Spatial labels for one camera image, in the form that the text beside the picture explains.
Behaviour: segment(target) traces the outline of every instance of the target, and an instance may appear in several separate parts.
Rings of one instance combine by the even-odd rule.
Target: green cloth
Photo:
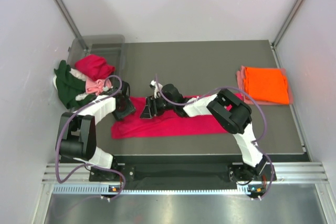
[[[81,101],[76,101],[76,96],[85,93],[85,82],[77,79],[70,73],[71,67],[65,60],[59,63],[58,69],[54,69],[58,97],[67,109],[80,108],[95,99],[90,94]]]

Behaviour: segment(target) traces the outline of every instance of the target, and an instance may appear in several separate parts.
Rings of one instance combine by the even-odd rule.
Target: white wall
[[[336,0],[306,0],[278,51],[313,157],[336,195]]]
[[[74,39],[53,0],[0,0],[0,223],[29,223],[64,111],[53,68]]]
[[[127,42],[273,40],[295,0],[64,0],[83,35]]]

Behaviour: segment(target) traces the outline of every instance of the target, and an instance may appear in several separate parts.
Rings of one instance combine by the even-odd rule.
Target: metal floor
[[[123,79],[131,95],[152,95],[149,83],[156,73],[162,84],[173,83],[184,95],[203,94],[220,86],[237,86],[236,71],[241,65],[276,67],[269,42],[201,41],[126,44],[127,62]],[[298,132],[288,106],[262,106],[268,132],[261,148],[269,154],[302,154]],[[253,106],[256,136],[263,123]],[[113,118],[97,125],[98,146],[116,155],[240,154],[230,134],[111,139]]]
[[[261,202],[245,195],[128,195],[111,203],[89,199],[55,218],[86,197],[53,195],[45,224],[327,223],[315,185],[274,185]]]

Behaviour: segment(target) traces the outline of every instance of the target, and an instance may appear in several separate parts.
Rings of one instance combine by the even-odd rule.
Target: folded orange cloth
[[[288,81],[280,69],[245,68],[244,89],[258,101],[289,104]]]

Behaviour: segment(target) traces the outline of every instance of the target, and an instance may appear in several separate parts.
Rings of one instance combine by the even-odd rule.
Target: red towel
[[[123,121],[115,122],[111,128],[112,138],[151,136],[185,136],[227,133],[212,115],[181,118],[174,111],[169,110],[161,116],[152,119],[141,119],[146,100],[144,97],[131,97],[137,111],[126,116]]]
[[[92,81],[106,79],[115,71],[114,66],[107,64],[105,58],[98,55],[88,55],[75,63],[75,68],[88,76]]]

